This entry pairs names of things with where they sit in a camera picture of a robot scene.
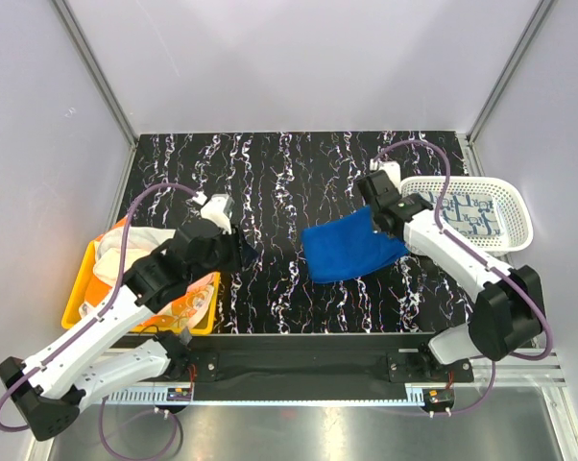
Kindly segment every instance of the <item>white plastic basket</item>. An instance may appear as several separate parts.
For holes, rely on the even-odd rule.
[[[413,176],[402,180],[400,193],[407,196],[416,192],[432,192],[438,198],[444,181],[445,178],[440,176]],[[470,242],[490,255],[517,252],[532,242],[534,231],[528,208],[518,190],[508,182],[497,178],[452,176],[447,194],[482,194],[492,197],[500,235],[465,235]],[[410,250],[422,255],[415,249]]]

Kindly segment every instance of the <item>gray wall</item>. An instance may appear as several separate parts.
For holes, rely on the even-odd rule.
[[[0,362],[60,334],[128,155],[50,5],[0,0]],[[3,420],[22,424],[9,403]],[[0,460],[22,459],[29,438],[0,433]]]
[[[578,0],[558,2],[477,139],[485,173],[512,182],[534,243],[556,348],[578,410]]]
[[[68,3],[140,133],[465,132],[539,0]]]

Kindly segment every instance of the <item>blue cloth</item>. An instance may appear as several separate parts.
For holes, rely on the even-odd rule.
[[[374,233],[369,206],[338,221],[303,230],[301,243],[315,283],[365,276],[408,254],[397,238]]]

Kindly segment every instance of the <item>black marble surface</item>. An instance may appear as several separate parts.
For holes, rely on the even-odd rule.
[[[224,279],[215,332],[430,331],[464,322],[471,304],[455,280],[426,257],[406,256],[365,277],[326,285],[308,278],[300,242],[307,227],[362,206],[353,190],[380,149],[407,138],[441,146],[452,175],[466,174],[453,132],[202,133],[142,135],[121,205],[157,182],[180,182],[207,196],[227,192],[261,253],[254,267]],[[439,175],[424,148],[399,148],[402,177]],[[176,228],[195,212],[181,192],[145,200],[134,223]]]

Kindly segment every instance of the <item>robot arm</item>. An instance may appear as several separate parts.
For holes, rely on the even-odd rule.
[[[475,304],[469,323],[429,341],[422,352],[425,365],[436,368],[477,355],[497,361],[540,334],[542,325],[530,306],[497,273],[519,285],[543,312],[538,274],[529,266],[514,269],[488,255],[446,222],[439,229],[432,205],[419,194],[402,197],[388,170],[382,168],[357,182],[374,223],[431,257]]]
[[[133,351],[94,362],[125,333],[182,296],[193,281],[210,272],[239,271],[254,260],[256,252],[242,231],[230,224],[231,203],[227,195],[213,196],[202,208],[202,218],[182,226],[173,238],[138,259],[125,273],[109,308],[111,293],[50,346],[24,361],[9,357],[1,363],[6,387],[33,372],[13,392],[12,400],[38,440],[58,435],[80,412],[114,391],[142,379],[181,376],[186,371],[186,348],[169,332],[158,333]]]

